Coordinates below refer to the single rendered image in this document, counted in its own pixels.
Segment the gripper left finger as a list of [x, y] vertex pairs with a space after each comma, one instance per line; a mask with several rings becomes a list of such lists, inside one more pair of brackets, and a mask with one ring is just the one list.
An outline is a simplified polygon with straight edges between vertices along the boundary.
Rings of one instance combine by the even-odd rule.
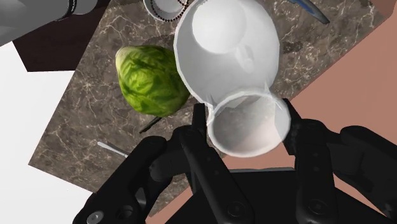
[[182, 173], [206, 202], [194, 205], [193, 213], [210, 210], [217, 224], [254, 224], [252, 206], [207, 144], [205, 119], [205, 106], [195, 104], [191, 125], [176, 128], [169, 140], [145, 137], [91, 194], [73, 224], [146, 224], [158, 196]]

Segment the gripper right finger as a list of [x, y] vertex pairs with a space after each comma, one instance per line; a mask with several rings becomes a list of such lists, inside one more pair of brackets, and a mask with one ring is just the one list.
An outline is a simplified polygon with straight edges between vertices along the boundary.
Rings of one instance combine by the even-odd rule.
[[333, 132], [284, 102], [299, 224], [397, 224], [397, 145], [359, 125]]

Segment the thin black stick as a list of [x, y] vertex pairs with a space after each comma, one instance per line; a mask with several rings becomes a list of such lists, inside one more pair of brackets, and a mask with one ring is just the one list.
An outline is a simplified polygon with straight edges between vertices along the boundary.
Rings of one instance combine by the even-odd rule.
[[144, 126], [144, 128], [142, 128], [139, 133], [142, 134], [148, 130], [150, 130], [150, 128], [152, 128], [152, 126], [154, 126], [154, 124], [156, 124], [157, 122], [159, 122], [162, 119], [162, 117], [158, 117], [156, 116], [154, 119], [152, 119], [148, 124], [146, 124]]

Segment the green lettuce head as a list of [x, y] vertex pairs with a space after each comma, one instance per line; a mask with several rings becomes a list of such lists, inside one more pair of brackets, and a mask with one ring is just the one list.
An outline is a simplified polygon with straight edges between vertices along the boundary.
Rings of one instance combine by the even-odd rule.
[[122, 47], [115, 55], [115, 66], [122, 95], [139, 113], [169, 116], [190, 96], [177, 71], [174, 52], [164, 47]]

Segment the large white bowl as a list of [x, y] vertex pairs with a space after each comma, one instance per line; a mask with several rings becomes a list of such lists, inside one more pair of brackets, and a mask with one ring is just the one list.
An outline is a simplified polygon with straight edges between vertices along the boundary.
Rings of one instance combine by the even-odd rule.
[[198, 100], [269, 88], [279, 67], [275, 24], [257, 0], [194, 0], [174, 36], [178, 73]]

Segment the blue grey knife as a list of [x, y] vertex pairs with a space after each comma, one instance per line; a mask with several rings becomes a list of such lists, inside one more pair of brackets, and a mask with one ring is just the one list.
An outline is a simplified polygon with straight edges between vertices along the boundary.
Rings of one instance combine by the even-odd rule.
[[330, 21], [323, 14], [323, 12], [310, 0], [288, 0], [292, 4], [299, 4], [306, 12], [311, 14], [315, 19], [320, 21], [322, 24], [329, 24]]

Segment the white cup with beaded rim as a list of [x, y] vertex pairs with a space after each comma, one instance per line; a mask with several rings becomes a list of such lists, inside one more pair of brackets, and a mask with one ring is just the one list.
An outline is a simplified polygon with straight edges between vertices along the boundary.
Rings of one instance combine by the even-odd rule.
[[146, 11], [155, 19], [173, 22], [181, 18], [192, 0], [143, 0]]

